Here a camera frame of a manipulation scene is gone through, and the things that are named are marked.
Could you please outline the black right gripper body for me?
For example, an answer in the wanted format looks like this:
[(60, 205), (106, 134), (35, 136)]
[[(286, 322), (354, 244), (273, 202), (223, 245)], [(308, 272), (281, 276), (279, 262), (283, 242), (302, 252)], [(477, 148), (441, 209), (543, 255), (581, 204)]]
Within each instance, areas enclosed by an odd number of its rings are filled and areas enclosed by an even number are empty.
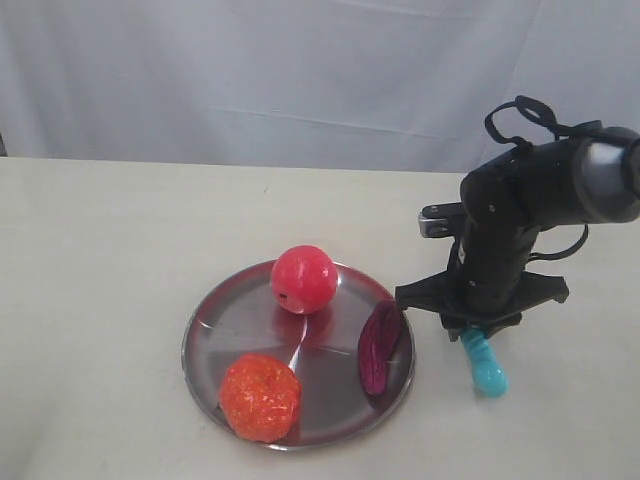
[(541, 229), (498, 229), (466, 220), (451, 248), (447, 269), (398, 286), (402, 310), (416, 308), (440, 315), (447, 330), (501, 329), (520, 322), (533, 307), (563, 303), (569, 288), (561, 276), (525, 270)]

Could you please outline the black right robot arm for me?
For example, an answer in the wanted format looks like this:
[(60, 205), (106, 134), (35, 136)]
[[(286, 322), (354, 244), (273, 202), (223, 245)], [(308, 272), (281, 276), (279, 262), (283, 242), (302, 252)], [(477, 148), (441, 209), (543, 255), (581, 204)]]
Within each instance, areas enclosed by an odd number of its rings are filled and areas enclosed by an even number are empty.
[(574, 137), (503, 153), (467, 174), (459, 192), (459, 201), (419, 215), (423, 237), (454, 240), (445, 271), (395, 290), (399, 309), (439, 314), (452, 340), (466, 329), (492, 336), (526, 310), (566, 300), (563, 278), (526, 266), (570, 256), (586, 239), (543, 254), (537, 237), (558, 226), (638, 219), (639, 135), (593, 122)]

